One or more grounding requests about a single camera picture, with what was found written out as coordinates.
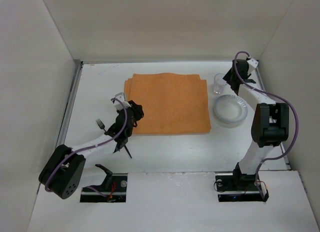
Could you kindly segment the orange cloth placemat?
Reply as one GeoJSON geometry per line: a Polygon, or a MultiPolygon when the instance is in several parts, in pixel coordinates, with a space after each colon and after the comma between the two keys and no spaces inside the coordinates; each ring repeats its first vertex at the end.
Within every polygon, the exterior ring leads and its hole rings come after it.
{"type": "Polygon", "coordinates": [[[133,74],[127,99],[142,105],[135,135],[206,134],[211,131],[207,80],[198,74],[133,74]]]}

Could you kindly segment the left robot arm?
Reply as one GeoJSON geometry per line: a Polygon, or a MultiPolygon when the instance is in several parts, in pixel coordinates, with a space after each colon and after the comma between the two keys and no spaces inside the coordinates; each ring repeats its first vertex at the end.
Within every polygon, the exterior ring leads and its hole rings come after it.
{"type": "Polygon", "coordinates": [[[133,129],[144,117],[144,111],[142,105],[133,100],[121,101],[119,98],[112,98],[112,102],[117,112],[115,122],[106,128],[100,119],[96,120],[98,127],[103,130],[103,135],[83,145],[69,147],[60,144],[55,148],[38,177],[39,183],[44,185],[47,192],[64,200],[78,187],[88,188],[99,195],[104,189],[114,188],[113,173],[102,164],[95,163],[93,167],[98,170],[83,176],[86,163],[97,155],[100,148],[109,149],[112,154],[126,149],[133,129]]]}

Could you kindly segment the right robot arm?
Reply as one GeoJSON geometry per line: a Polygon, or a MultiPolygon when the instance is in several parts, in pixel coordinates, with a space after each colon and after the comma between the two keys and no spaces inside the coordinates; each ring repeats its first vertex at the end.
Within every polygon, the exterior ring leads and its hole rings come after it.
{"type": "Polygon", "coordinates": [[[270,98],[250,78],[258,62],[253,58],[234,59],[232,67],[223,77],[235,94],[244,99],[252,109],[252,142],[240,162],[233,170],[234,183],[238,186],[253,184],[257,168],[274,148],[289,137],[289,106],[270,98]]]}

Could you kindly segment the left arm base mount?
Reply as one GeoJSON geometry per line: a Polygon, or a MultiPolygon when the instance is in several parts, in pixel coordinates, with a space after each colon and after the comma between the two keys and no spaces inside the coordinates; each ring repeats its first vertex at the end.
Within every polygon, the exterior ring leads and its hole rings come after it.
{"type": "Polygon", "coordinates": [[[108,175],[101,185],[84,187],[80,203],[125,203],[127,200],[128,174],[108,175]]]}

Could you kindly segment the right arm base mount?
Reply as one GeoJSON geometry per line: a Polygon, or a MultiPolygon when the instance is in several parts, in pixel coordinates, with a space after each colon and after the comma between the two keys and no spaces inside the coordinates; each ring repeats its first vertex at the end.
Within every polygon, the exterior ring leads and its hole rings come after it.
{"type": "Polygon", "coordinates": [[[232,172],[216,173],[213,188],[219,202],[263,202],[269,199],[269,191],[263,181],[253,175],[236,175],[232,172]]]}

